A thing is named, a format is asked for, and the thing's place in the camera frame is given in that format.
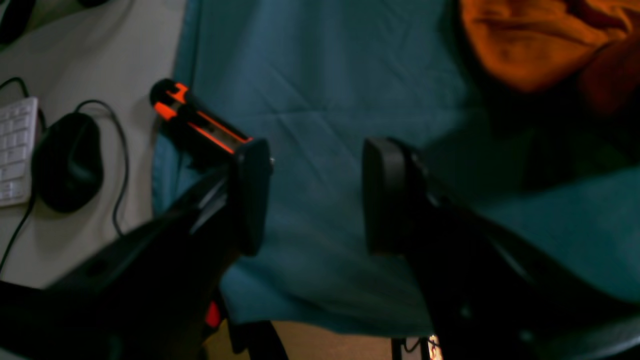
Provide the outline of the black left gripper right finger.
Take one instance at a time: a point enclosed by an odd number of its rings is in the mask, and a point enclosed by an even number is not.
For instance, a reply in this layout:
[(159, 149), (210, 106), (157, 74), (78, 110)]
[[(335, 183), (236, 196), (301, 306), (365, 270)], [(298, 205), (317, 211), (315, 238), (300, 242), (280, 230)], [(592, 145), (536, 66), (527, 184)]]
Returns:
[(412, 146), (364, 141), (368, 250), (407, 261), (446, 360), (639, 358), (638, 305), (588, 285), (432, 183)]

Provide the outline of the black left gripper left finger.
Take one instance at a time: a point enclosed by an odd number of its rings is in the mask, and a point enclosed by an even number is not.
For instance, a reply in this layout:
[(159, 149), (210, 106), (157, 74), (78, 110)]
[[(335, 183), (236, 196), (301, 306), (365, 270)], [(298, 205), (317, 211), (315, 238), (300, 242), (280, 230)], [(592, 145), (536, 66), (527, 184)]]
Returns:
[(266, 139), (240, 146), (162, 216), (3, 306), (1, 350), (29, 360), (195, 360), (222, 275), (260, 249), (272, 172)]

